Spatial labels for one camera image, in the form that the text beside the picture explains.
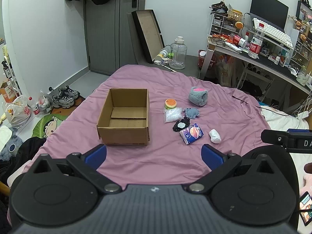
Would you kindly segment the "orange burger plush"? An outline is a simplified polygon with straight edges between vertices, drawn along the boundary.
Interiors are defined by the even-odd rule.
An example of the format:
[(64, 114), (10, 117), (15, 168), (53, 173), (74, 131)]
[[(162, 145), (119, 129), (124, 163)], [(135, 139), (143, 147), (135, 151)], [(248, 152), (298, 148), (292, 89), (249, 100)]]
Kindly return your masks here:
[(173, 109), (173, 108), (176, 108), (176, 106), (177, 106), (177, 102), (175, 99), (170, 98), (170, 99), (165, 100), (164, 107), (166, 109)]

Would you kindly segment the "white sock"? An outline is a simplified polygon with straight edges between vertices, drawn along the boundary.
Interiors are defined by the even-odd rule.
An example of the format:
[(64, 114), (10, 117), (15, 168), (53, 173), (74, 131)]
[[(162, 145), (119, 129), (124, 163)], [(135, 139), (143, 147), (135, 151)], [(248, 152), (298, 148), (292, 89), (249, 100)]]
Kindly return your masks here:
[(221, 136), (219, 135), (217, 130), (212, 129), (208, 134), (212, 143), (219, 144), (222, 141)]

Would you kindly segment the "yellow white bottle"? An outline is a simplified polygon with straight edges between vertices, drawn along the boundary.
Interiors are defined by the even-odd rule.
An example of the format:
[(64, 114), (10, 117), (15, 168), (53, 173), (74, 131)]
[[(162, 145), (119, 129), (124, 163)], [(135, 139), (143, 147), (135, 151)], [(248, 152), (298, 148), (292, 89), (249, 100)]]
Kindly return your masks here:
[(162, 59), (165, 59), (165, 58), (168, 58), (169, 57), (169, 53), (170, 53), (170, 50), (167, 49), (167, 48), (162, 48), (159, 52), (159, 54), (157, 55), (157, 58), (159, 60), (162, 60)]

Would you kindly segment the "grey pink plush toy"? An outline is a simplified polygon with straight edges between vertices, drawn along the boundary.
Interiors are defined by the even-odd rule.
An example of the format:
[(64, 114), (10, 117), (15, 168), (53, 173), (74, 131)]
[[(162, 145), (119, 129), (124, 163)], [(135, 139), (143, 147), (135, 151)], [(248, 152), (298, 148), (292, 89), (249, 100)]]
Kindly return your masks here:
[(201, 87), (192, 87), (188, 99), (194, 105), (203, 107), (207, 103), (208, 91)]

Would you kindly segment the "grey door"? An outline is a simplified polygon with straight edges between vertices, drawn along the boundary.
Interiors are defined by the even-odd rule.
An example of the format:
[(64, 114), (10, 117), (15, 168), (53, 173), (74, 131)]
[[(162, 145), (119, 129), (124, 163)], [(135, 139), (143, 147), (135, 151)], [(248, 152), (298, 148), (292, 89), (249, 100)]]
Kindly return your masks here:
[(123, 65), (136, 64), (129, 25), (133, 11), (145, 8), (145, 0), (110, 0), (103, 5), (83, 2), (83, 20), (89, 69), (112, 75)]

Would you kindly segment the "brown cardboard box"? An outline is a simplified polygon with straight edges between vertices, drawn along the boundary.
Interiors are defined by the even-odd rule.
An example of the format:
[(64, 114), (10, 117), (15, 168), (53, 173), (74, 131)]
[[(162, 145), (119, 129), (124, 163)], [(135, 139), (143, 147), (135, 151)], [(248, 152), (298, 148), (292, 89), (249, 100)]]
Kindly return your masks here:
[(110, 88), (97, 131), (105, 145), (146, 146), (149, 136), (149, 91)]

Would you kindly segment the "red label water bottle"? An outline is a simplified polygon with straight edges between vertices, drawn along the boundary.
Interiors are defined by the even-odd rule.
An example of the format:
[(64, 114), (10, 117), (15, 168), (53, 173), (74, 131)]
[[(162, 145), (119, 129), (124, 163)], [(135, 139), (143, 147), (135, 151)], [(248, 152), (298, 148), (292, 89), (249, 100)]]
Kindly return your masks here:
[(251, 58), (257, 59), (259, 57), (259, 53), (262, 48), (263, 39), (264, 39), (264, 24), (259, 23), (259, 26), (256, 28), (255, 33), (253, 34), (253, 38), (250, 42), (250, 46), (249, 46), (248, 55)]

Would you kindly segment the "black monitor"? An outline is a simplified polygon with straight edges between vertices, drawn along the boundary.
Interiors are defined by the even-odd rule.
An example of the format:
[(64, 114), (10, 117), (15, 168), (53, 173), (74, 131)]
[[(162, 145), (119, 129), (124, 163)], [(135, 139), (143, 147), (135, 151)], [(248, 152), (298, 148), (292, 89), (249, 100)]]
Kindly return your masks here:
[(252, 0), (250, 7), (251, 20), (262, 20), (284, 32), (289, 7), (278, 0)]

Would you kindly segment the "white desk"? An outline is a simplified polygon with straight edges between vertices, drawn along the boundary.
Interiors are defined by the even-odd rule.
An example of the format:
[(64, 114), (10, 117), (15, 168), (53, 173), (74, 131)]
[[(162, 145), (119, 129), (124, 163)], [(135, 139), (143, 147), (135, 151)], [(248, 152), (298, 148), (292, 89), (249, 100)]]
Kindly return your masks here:
[(269, 73), (272, 73), (273, 75), (276, 75), (277, 77), (287, 81), (288, 83), (297, 87), (304, 93), (308, 95), (310, 94), (310, 89), (306, 86), (302, 86), (296, 80), (296, 77), (291, 74), (291, 72), (288, 70), (287, 67), (275, 65), (272, 61), (269, 61), (268, 59), (262, 56), (259, 56), (258, 59), (252, 59), (251, 57), (248, 56), (246, 52), (236, 52), (231, 48), (225, 47), (225, 45), (221, 44), (221, 42), (215, 41), (211, 35), (207, 36), (207, 41), (208, 41), (208, 45), (207, 45), (207, 50), (206, 50), (206, 56), (205, 56), (203, 66), (199, 74), (199, 78), (201, 80), (205, 78), (212, 56), (214, 52), (217, 51), (223, 54), (230, 55), (232, 57), (235, 57), (247, 63), (251, 63), (255, 66), (258, 66), (259, 68), (264, 69), (268, 71)]

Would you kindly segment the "blue tissue pack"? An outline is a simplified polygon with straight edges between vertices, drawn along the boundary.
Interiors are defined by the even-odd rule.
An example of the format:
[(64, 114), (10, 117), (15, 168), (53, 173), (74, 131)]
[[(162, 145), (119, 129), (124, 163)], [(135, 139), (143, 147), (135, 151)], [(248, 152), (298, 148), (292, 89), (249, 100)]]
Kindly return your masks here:
[(189, 145), (197, 141), (198, 139), (202, 138), (204, 135), (202, 129), (196, 123), (181, 130), (179, 134), (186, 145)]

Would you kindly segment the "woven basket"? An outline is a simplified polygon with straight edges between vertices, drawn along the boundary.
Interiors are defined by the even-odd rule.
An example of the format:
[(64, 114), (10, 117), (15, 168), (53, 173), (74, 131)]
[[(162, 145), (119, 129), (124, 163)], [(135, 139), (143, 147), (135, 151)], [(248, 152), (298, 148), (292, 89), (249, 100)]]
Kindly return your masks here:
[(243, 13), (240, 11), (234, 10), (234, 9), (228, 9), (227, 15), (228, 15), (227, 17), (229, 19), (232, 19), (232, 20), (238, 22), (241, 20)]

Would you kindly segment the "white keyboard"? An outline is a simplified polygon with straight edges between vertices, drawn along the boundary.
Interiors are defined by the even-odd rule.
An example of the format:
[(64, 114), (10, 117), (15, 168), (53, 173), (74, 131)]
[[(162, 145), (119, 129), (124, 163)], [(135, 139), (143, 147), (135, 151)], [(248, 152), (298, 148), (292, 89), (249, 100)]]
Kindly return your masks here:
[(253, 18), (252, 22), (255, 27), (258, 27), (260, 24), (263, 24), (263, 30), (266, 36), (278, 41), (279, 43), (283, 44), (285, 47), (293, 49), (291, 38), (284, 32), (278, 30), (272, 25), (257, 18)]

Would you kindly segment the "red bucket under desk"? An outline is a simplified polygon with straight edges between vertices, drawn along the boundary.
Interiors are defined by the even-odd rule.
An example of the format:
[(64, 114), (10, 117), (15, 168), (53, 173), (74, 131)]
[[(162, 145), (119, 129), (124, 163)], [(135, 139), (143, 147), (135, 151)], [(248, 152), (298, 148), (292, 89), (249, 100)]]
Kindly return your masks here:
[[(204, 60), (205, 60), (205, 57), (206, 57), (206, 51), (205, 50), (202, 50), (200, 49), (198, 51), (198, 67), (199, 69), (202, 69), (203, 67), (203, 64), (204, 64)], [(212, 70), (213, 66), (216, 64), (216, 57), (215, 55), (213, 54), (212, 56), (212, 59), (209, 63), (209, 66), (208, 66), (208, 70)]]

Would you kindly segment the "large clear plastic jar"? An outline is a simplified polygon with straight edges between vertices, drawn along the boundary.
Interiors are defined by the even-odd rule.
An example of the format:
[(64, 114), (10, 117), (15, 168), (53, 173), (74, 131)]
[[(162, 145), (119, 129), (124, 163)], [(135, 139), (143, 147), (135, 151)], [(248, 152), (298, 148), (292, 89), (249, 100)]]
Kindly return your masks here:
[(170, 45), (169, 66), (174, 70), (182, 70), (185, 68), (187, 56), (187, 46), (184, 44), (184, 38), (178, 36)]

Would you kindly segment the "clear bag white beads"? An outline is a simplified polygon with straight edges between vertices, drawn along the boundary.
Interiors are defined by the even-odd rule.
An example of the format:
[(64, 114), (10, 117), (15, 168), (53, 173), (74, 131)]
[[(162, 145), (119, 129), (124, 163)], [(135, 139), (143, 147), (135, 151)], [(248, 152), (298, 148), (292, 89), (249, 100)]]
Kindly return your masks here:
[(174, 121), (181, 120), (183, 118), (183, 109), (180, 107), (165, 109), (164, 110), (164, 122), (171, 123)]

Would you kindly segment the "small orange plush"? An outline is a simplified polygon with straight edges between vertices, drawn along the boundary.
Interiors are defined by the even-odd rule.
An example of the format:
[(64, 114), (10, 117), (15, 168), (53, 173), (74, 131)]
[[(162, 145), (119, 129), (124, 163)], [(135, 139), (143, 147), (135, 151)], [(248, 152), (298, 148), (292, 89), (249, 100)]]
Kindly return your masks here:
[(244, 27), (244, 24), (242, 23), (242, 22), (236, 22), (235, 23), (235, 27), (237, 28), (237, 29), (242, 29), (243, 27)]

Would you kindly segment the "grey drawer organizer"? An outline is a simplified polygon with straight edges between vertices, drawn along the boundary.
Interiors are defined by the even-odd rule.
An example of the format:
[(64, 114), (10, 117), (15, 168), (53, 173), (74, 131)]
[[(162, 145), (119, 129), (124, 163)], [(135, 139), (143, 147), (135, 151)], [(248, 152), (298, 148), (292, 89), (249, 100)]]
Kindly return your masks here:
[(240, 29), (235, 26), (236, 21), (223, 15), (213, 14), (210, 35), (235, 33), (239, 35)]

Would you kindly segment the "grey sneakers pair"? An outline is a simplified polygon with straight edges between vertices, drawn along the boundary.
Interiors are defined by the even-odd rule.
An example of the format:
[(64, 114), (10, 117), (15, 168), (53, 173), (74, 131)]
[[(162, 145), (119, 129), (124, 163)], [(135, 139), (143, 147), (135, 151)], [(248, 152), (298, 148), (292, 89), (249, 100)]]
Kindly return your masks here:
[(69, 86), (60, 87), (59, 93), (52, 96), (52, 105), (54, 108), (71, 108), (74, 102), (79, 98), (80, 92), (71, 89)]

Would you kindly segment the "beige tote bag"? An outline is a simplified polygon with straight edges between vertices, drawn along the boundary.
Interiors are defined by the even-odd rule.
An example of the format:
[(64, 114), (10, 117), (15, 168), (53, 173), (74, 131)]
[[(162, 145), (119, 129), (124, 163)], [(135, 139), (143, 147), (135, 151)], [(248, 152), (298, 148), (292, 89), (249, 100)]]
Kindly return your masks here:
[(235, 57), (227, 54), (217, 56), (216, 74), (221, 86), (233, 87), (235, 85), (235, 65)]

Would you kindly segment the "smartphone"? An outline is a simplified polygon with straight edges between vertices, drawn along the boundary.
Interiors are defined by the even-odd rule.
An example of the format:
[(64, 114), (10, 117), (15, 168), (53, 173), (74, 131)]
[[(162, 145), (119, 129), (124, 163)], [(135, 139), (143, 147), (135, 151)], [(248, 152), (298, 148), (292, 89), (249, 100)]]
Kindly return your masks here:
[(308, 191), (304, 192), (299, 199), (299, 211), (300, 217), (305, 226), (311, 223), (312, 214), (311, 214), (311, 205), (312, 200)]

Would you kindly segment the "white charger block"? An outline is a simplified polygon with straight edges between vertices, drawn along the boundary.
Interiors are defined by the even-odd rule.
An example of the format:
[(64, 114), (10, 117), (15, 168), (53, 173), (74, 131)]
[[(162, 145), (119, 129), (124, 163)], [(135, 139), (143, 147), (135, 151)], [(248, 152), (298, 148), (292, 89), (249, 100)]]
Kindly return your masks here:
[(162, 65), (162, 62), (159, 61), (159, 60), (155, 60), (155, 61), (153, 61), (153, 63), (154, 63), (155, 65)]

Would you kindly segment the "green cartoon floor mat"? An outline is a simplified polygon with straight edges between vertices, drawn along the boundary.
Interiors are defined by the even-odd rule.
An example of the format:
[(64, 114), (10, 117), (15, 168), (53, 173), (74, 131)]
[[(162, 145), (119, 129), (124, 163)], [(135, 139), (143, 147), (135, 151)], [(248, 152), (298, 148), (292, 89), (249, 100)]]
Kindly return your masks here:
[(42, 117), (32, 131), (32, 137), (47, 138), (61, 125), (67, 116), (60, 114), (49, 114)]

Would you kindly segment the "lying red can bottle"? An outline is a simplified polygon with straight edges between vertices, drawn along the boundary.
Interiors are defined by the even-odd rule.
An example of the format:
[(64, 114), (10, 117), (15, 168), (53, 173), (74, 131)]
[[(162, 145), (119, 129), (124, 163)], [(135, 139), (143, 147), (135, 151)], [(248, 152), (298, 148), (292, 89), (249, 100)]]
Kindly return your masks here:
[(234, 45), (236, 45), (238, 47), (242, 47), (242, 48), (245, 48), (246, 44), (247, 44), (247, 41), (243, 37), (240, 37), (239, 35), (237, 35), (235, 33), (230, 34), (230, 41)]

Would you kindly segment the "white plastic shopping bag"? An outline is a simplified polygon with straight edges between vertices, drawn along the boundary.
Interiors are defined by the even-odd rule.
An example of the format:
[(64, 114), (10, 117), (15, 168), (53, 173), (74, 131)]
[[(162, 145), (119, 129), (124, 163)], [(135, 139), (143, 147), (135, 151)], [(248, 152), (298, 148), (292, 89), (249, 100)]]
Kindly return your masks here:
[(24, 95), (20, 95), (12, 103), (5, 103), (3, 107), (6, 119), (14, 128), (24, 126), (31, 116), (31, 110)]

